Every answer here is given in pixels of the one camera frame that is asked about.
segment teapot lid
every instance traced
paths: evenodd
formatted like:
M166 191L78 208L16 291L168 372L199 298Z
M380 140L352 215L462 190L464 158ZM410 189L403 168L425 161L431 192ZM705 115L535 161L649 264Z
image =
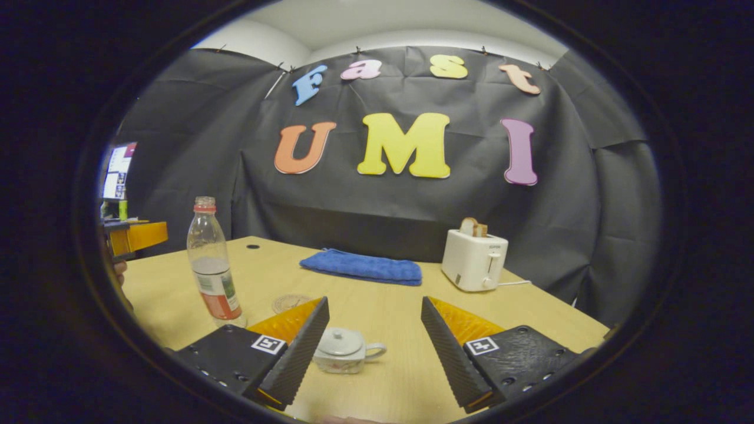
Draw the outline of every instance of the teapot lid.
M317 349L328 355L350 355L361 349L363 340L356 331L331 327L324 331Z

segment white toaster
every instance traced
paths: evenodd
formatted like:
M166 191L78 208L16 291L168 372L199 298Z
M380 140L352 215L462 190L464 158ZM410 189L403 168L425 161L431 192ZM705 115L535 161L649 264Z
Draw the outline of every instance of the white toaster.
M448 230L442 270L463 291L494 290L500 281L508 240L485 235L474 237Z

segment orange object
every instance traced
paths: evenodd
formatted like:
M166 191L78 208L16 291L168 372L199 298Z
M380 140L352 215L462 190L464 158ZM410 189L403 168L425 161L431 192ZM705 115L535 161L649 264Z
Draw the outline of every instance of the orange object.
M293 309L288 309L279 315L275 315L274 317L260 321L251 327L247 327L247 330L285 340L286 343L288 343L288 346L290 346L293 339L299 334L301 327L303 327L304 323L309 318L309 315L314 311L314 307L316 307L321 300L322 298L314 299L298 305Z
M480 318L471 312L466 312L450 303L433 297L429 297L429 300L440 313L440 316L443 317L448 328L450 328L450 332L453 333L453 336L461 346L471 340L481 339L505 331L503 327Z
M124 221L121 224L122 227L108 231L113 257L121 257L167 240L167 223L165 222L129 223Z

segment computer screen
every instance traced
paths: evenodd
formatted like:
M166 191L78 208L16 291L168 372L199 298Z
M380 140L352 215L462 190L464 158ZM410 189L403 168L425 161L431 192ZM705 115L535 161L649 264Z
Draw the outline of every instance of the computer screen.
M122 200L124 198L126 174L135 149L136 143L128 143L116 146L112 150L102 191L104 199Z

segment human hand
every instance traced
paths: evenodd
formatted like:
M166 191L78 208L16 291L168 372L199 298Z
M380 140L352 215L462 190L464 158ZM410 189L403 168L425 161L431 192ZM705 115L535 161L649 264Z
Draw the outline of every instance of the human hand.
M126 264L126 261L116 263L113 268L115 268L115 275L118 277L118 284L121 286L124 282L126 282L126 276L124 273L128 269L128 264Z
M383 423L370 421L368 419L358 419L352 416L348 418L340 418L339 416L326 415L322 417L321 424L383 424Z

